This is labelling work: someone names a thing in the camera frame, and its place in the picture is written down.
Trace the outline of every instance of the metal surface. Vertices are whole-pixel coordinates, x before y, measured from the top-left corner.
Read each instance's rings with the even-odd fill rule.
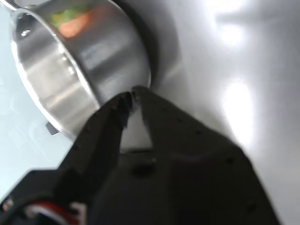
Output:
[[[300,1],[119,2],[157,43],[153,90],[240,144],[283,224],[298,225]],[[136,120],[122,144],[151,145]]]
[[[82,32],[64,37],[52,15],[88,7]],[[20,77],[49,122],[75,139],[105,102],[150,84],[148,57],[124,12],[109,0],[49,1],[12,12],[12,51]]]

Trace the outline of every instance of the screw hole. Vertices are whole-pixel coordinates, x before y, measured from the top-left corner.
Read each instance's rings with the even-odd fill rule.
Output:
[[[247,206],[247,212],[253,213],[257,210],[257,205],[254,202],[250,202]]]
[[[136,165],[132,174],[138,178],[146,178],[151,176],[155,172],[155,164],[154,161],[148,164],[139,164]]]
[[[234,158],[232,158],[232,157],[227,158],[226,163],[233,164],[234,163]]]

